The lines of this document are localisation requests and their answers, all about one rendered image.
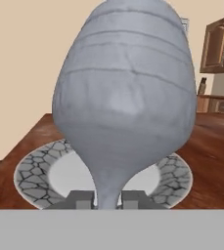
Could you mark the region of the brown wooden wall cupboards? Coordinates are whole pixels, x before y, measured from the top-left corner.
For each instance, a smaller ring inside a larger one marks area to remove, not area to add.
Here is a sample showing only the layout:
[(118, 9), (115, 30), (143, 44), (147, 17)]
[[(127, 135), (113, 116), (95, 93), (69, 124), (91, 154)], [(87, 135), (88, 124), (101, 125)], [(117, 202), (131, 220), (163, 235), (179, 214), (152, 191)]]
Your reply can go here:
[(200, 73), (224, 73), (224, 19), (206, 27)]

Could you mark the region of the grey wine glass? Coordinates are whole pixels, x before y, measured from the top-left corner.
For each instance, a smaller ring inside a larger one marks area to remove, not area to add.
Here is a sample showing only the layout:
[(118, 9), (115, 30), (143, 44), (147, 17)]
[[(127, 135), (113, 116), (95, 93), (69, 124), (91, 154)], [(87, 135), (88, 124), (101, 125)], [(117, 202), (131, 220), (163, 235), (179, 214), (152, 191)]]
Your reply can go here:
[(189, 42), (166, 0), (104, 0), (70, 47), (52, 101), (101, 209), (189, 140), (197, 92)]

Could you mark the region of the white wall socket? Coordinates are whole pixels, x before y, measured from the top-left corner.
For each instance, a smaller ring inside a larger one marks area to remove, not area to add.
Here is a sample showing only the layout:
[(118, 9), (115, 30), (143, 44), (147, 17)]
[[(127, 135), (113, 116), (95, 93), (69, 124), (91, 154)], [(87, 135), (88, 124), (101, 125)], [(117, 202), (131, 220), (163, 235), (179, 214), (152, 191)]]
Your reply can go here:
[(183, 25), (183, 28), (184, 28), (185, 32), (188, 33), (188, 30), (189, 30), (189, 20), (181, 18), (181, 22), (182, 22), (182, 25)]

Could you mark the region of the brown wooden base cupboards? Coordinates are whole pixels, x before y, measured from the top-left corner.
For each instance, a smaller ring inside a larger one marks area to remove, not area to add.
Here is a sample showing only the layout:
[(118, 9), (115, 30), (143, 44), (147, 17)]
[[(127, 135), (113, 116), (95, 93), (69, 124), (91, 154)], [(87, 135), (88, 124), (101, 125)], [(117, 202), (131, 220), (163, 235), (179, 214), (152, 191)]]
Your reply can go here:
[(197, 112), (224, 114), (224, 96), (198, 95)]

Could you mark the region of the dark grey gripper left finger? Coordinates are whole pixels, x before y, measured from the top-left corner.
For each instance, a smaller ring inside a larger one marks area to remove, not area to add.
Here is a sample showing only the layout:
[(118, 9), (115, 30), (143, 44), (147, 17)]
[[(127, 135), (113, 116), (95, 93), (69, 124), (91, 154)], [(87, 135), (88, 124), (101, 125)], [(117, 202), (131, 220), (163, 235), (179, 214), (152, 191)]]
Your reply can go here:
[(95, 192), (93, 190), (72, 190), (64, 201), (48, 206), (48, 209), (92, 210)]

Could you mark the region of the white plate with cracked-stone rim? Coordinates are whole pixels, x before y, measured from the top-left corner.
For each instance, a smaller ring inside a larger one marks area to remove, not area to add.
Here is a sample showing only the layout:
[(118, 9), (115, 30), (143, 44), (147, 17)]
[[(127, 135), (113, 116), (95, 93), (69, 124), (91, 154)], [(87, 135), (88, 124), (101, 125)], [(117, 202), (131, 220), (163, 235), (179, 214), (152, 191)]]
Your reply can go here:
[[(64, 200), (73, 190), (96, 190), (89, 170), (65, 139), (26, 155), (16, 167), (14, 185), (38, 209)], [(192, 185), (190, 166), (173, 153), (134, 176), (124, 188), (142, 190), (152, 202), (172, 208), (189, 194)]]

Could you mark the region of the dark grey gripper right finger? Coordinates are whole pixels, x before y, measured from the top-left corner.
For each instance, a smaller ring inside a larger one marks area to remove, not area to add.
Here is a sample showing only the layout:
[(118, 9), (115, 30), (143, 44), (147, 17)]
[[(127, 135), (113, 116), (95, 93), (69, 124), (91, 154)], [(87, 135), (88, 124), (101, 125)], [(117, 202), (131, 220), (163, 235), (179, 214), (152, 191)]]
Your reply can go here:
[(164, 209), (163, 205), (151, 201), (143, 190), (123, 190), (121, 207), (123, 210)]

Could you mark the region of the dark knife block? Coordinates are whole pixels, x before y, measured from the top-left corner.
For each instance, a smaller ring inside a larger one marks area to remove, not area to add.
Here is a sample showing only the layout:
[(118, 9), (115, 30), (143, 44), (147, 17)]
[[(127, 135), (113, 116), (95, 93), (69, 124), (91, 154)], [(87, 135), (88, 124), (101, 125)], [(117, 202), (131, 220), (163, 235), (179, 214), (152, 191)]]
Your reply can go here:
[(206, 77), (202, 77), (199, 89), (198, 89), (198, 95), (204, 95), (205, 89), (206, 89)]

